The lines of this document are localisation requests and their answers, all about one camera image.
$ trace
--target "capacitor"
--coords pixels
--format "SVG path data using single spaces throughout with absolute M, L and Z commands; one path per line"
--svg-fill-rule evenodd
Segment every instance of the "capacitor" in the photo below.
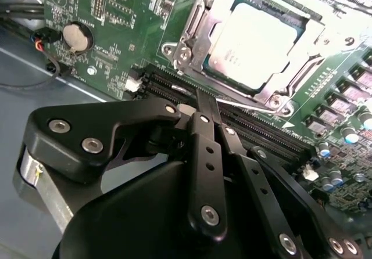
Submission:
M 63 27 L 62 35 L 69 50 L 76 55 L 84 53 L 93 47 L 93 34 L 83 23 L 70 22 Z
M 331 184 L 333 184 L 334 186 L 340 185 L 344 182 L 341 176 L 341 172 L 338 170 L 334 170 L 330 172 L 330 180 L 331 180 Z
M 363 127 L 367 130 L 372 130 L 372 114 L 370 112 L 363 112 L 358 116 L 359 121 L 363 124 Z
M 323 177 L 321 179 L 321 187 L 324 191 L 331 191 L 333 189 L 333 184 L 331 183 L 331 180 L 329 177 Z
M 354 180 L 356 182 L 364 182 L 366 180 L 366 175 L 364 175 L 363 173 L 356 173 L 354 175 Z
M 328 147 L 327 142 L 320 142 L 318 144 L 319 148 L 319 154 L 321 157 L 330 157 L 331 156 L 331 151 L 330 148 Z
M 354 144 L 359 140 L 358 134 L 352 127 L 344 127 L 343 129 L 341 129 L 341 135 L 343 136 L 345 142 L 348 144 Z

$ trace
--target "electronic component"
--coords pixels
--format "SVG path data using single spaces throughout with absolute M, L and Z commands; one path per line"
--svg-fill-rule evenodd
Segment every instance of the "electronic component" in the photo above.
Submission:
M 360 113 L 358 119 L 365 129 L 372 130 L 372 114 L 370 112 L 364 111 Z
M 330 157 L 331 156 L 331 151 L 330 148 L 328 147 L 327 142 L 320 142 L 318 144 L 318 149 L 319 149 L 319 154 L 321 157 Z
M 43 44 L 46 43 L 55 43 L 61 39 L 61 32 L 53 30 L 48 27 L 41 28 L 34 32 L 33 37 L 35 39 L 40 39 Z
M 329 161 L 327 161 L 327 163 L 324 166 L 325 166 L 325 168 L 331 170 L 334 167 L 336 167 L 337 165 L 334 162 L 332 162 L 331 160 L 329 160 Z
M 293 0 L 197 0 L 181 38 L 162 52 L 230 98 L 290 116 L 290 97 L 324 61 L 309 56 L 325 29 L 323 13 L 320 5 Z
M 83 23 L 74 21 L 65 25 L 62 34 L 69 51 L 76 55 L 84 53 L 93 47 L 93 34 Z
M 309 164 L 305 165 L 305 169 L 302 171 L 302 175 L 305 179 L 311 182 L 319 178 L 319 174 L 315 172 L 313 167 Z
M 345 142 L 348 144 L 354 144 L 358 142 L 359 136 L 353 127 L 347 126 L 341 129 L 341 135 Z
M 342 115 L 338 114 L 325 105 L 320 105 L 320 107 L 316 109 L 316 114 L 321 120 L 329 123 L 330 125 L 335 125 L 342 119 L 344 119 Z
M 366 181 L 366 175 L 364 175 L 363 173 L 356 173 L 354 175 L 354 180 L 356 182 L 364 182 Z
M 367 88 L 372 88 L 372 73 L 359 67 L 352 73 L 354 80 Z
M 330 108 L 339 111 L 342 114 L 353 112 L 356 108 L 354 104 L 336 93 L 331 93 L 329 97 L 327 97 L 327 103 Z
M 325 123 L 323 120 L 311 115 L 306 121 L 305 124 L 308 129 L 315 132 L 315 134 L 321 137 L 324 133 L 330 130 L 332 127 Z
M 331 184 L 333 184 L 334 186 L 341 185 L 344 182 L 341 176 L 341 172 L 338 170 L 334 170 L 330 172 L 330 180 L 331 180 Z
M 321 179 L 321 188 L 323 188 L 324 191 L 331 191 L 334 188 L 329 177 L 323 177 Z
M 348 80 L 338 84 L 337 87 L 343 96 L 354 101 L 364 101 L 370 96 L 368 92 L 362 91 L 357 85 Z

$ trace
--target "white connector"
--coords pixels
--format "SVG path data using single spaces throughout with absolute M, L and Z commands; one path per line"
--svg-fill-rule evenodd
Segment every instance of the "white connector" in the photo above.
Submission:
M 313 167 L 309 164 L 305 166 L 305 169 L 302 172 L 302 175 L 305 179 L 308 181 L 315 181 L 317 178 L 319 178 L 319 174 L 314 171 Z

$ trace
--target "metal lever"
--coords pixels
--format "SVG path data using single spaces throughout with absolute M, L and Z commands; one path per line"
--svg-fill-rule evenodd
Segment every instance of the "metal lever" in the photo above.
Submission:
M 300 235 L 306 250 L 313 258 L 362 259 L 359 246 L 332 218 L 320 208 L 315 200 L 282 168 L 276 167 L 270 153 L 260 147 L 251 150 L 262 166 L 270 185 L 291 204 L 290 212 L 299 214 L 302 221 Z
M 214 122 L 209 96 L 189 122 L 191 134 L 191 186 L 188 222 L 203 244 L 221 242 L 227 233 L 227 213 L 222 169 L 221 146 L 214 141 Z
M 237 133 L 227 125 L 218 127 L 224 150 L 227 152 L 232 171 L 241 177 L 258 211 L 265 229 L 267 242 L 278 258 L 304 258 L 303 247 L 296 240 L 287 219 L 264 175 L 260 164 L 248 158 Z

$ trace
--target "mounting hole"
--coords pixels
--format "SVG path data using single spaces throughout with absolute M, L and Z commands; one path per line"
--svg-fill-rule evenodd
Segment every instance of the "mounting hole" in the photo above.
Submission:
M 214 150 L 212 148 L 210 148 L 210 147 L 207 147 L 207 152 L 214 153 Z
M 206 163 L 205 166 L 207 166 L 207 168 L 208 168 L 209 171 L 213 171 L 214 170 L 214 166 L 211 165 L 210 163 Z

